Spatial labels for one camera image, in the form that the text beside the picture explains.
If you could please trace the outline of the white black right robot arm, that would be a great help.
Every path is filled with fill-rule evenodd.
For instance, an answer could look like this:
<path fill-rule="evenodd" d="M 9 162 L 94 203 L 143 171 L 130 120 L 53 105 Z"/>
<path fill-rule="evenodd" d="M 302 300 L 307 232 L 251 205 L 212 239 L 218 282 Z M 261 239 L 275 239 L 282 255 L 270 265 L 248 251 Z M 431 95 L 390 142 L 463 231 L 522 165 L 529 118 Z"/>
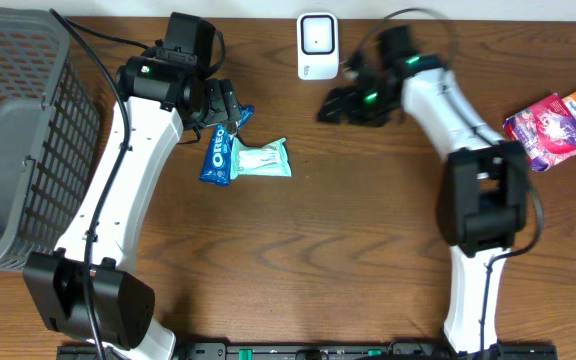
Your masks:
<path fill-rule="evenodd" d="M 380 127 L 399 110 L 424 131 L 443 166 L 436 220 L 451 258 L 443 337 L 454 357 L 493 359 L 499 353 L 499 283 L 526 223 L 523 148 L 487 125 L 447 64 L 421 54 L 407 26 L 381 32 L 377 46 L 381 68 L 368 65 L 356 50 L 349 61 L 353 84 L 332 89 L 317 119 Z"/>

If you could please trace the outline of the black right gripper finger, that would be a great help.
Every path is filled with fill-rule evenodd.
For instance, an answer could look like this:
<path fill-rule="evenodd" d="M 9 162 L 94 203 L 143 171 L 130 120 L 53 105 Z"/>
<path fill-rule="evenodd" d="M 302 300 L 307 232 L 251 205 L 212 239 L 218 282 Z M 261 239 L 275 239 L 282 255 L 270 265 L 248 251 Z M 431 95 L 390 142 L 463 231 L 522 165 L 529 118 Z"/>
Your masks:
<path fill-rule="evenodd" d="M 317 121 L 326 124 L 342 124 L 348 122 L 348 116 L 339 107 L 321 108 L 317 113 Z"/>
<path fill-rule="evenodd" d="M 342 106 L 346 103 L 349 99 L 356 92 L 355 86 L 344 86 L 344 87 L 336 87 L 329 91 L 327 94 L 323 106 L 330 107 L 330 106 Z"/>

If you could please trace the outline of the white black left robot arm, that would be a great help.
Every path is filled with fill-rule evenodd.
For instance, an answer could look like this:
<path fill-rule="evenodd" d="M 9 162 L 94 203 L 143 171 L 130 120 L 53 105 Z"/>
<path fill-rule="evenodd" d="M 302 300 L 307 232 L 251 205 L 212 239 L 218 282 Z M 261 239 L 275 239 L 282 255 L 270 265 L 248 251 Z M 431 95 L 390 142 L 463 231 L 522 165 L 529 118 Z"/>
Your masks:
<path fill-rule="evenodd" d="M 122 359 L 170 359 L 176 336 L 154 317 L 154 290 L 133 274 L 143 220 L 183 132 L 233 130 L 242 115 L 232 81 L 196 64 L 133 56 L 117 88 L 85 198 L 53 253 L 28 257 L 23 279 L 48 329 Z"/>

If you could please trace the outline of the blue Oreo cookie pack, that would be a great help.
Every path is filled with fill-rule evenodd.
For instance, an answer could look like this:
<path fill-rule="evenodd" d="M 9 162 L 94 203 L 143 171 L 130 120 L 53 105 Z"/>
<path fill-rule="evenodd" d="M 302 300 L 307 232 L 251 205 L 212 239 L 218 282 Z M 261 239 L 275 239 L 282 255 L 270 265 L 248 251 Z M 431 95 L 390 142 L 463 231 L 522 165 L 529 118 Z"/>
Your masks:
<path fill-rule="evenodd" d="M 237 125 L 237 132 L 252 117 L 255 112 L 253 105 L 241 105 L 239 107 L 242 119 Z M 218 125 L 206 152 L 203 167 L 199 180 L 218 186 L 228 186 L 230 184 L 230 168 L 233 141 L 238 133 L 231 135 L 223 125 Z"/>

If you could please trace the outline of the teal wet wipes pack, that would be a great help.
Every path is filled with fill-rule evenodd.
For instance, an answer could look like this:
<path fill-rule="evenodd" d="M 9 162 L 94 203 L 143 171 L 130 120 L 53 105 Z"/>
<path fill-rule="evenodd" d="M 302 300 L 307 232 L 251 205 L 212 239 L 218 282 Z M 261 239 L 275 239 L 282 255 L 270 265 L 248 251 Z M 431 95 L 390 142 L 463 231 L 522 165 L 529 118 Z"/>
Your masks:
<path fill-rule="evenodd" d="M 285 138 L 260 148 L 247 147 L 239 139 L 233 140 L 230 179 L 238 176 L 291 177 Z"/>

